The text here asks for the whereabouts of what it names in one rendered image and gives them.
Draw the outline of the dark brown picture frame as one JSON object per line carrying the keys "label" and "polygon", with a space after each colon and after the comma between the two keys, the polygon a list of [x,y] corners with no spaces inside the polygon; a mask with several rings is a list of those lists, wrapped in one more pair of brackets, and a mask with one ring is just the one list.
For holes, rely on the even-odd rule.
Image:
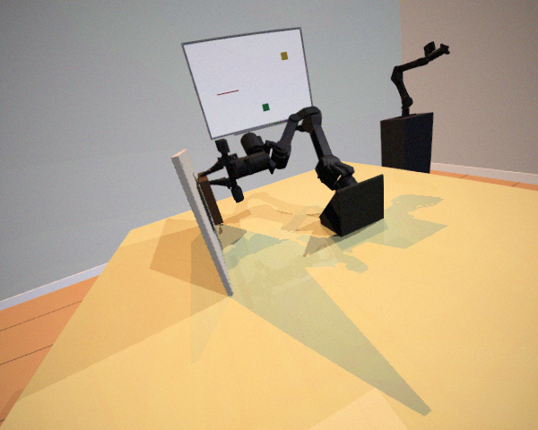
{"label": "dark brown picture frame", "polygon": [[213,196],[213,191],[210,187],[210,181],[208,179],[208,176],[200,176],[202,173],[197,174],[198,178],[198,184],[201,186],[201,189],[204,194],[204,198],[206,200],[206,205],[208,207],[208,210],[212,216],[211,220],[212,223],[214,223],[214,226],[219,225],[223,223],[219,208],[217,206],[217,203],[215,201],[215,198]]}

